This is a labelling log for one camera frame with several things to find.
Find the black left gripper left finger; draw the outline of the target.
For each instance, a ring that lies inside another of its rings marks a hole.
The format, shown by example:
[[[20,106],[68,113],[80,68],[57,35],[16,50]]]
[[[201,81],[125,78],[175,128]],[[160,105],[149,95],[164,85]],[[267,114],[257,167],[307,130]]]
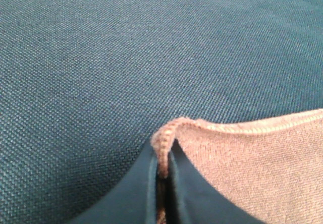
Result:
[[[157,223],[156,174],[155,152],[146,143],[118,184],[69,223]]]

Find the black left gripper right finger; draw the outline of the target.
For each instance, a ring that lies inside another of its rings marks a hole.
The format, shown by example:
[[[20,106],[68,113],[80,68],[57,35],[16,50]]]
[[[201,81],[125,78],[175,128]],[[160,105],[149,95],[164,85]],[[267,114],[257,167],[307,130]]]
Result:
[[[197,171],[177,140],[169,157],[167,223],[252,223],[252,216],[214,189]]]

